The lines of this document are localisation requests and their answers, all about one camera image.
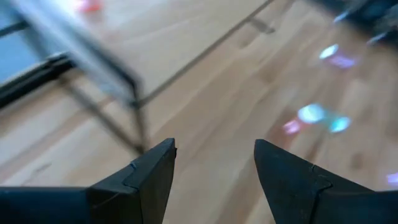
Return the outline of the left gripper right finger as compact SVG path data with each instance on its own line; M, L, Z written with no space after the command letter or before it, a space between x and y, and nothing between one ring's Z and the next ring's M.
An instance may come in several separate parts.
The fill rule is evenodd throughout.
M324 190L372 192L264 139L255 141L254 161L276 224L310 224Z

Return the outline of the green pill bottle white cap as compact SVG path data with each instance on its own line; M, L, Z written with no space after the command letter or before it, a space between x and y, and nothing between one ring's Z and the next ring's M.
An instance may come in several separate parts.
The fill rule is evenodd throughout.
M330 133L340 133L346 130L351 124L351 119L346 116L336 116L331 119L328 125Z

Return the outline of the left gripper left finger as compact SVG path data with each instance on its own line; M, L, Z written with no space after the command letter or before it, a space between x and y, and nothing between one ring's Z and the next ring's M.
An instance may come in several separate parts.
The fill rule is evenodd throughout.
M177 148L167 138L88 189L92 224L162 224Z

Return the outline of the pink pill bottle white cap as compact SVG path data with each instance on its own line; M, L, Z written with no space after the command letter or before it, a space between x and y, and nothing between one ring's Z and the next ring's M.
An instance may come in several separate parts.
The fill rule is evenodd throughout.
M390 186L398 187L398 172L387 174L386 183Z
M344 54L338 44L333 44L323 49L319 54L319 59L340 69L348 69L356 64L356 59Z

